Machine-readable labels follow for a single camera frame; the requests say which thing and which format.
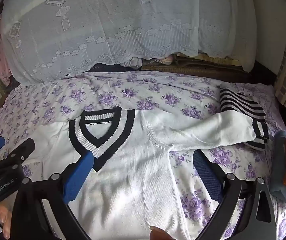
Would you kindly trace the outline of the left hand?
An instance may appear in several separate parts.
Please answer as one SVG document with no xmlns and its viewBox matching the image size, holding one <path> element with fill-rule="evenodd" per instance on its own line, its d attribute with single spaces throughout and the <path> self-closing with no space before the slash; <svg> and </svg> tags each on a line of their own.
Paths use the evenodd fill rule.
<svg viewBox="0 0 286 240">
<path fill-rule="evenodd" d="M 12 213 L 6 204 L 0 203 L 0 222 L 3 224 L 2 233 L 5 239 L 10 239 L 10 228 L 12 221 Z"/>
</svg>

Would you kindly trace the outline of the right hand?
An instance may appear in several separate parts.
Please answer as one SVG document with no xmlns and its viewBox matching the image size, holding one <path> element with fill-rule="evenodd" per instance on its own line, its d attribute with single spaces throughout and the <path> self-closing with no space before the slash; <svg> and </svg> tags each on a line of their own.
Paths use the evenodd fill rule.
<svg viewBox="0 0 286 240">
<path fill-rule="evenodd" d="M 150 240 L 175 240 L 166 231 L 156 226 L 150 226 Z"/>
</svg>

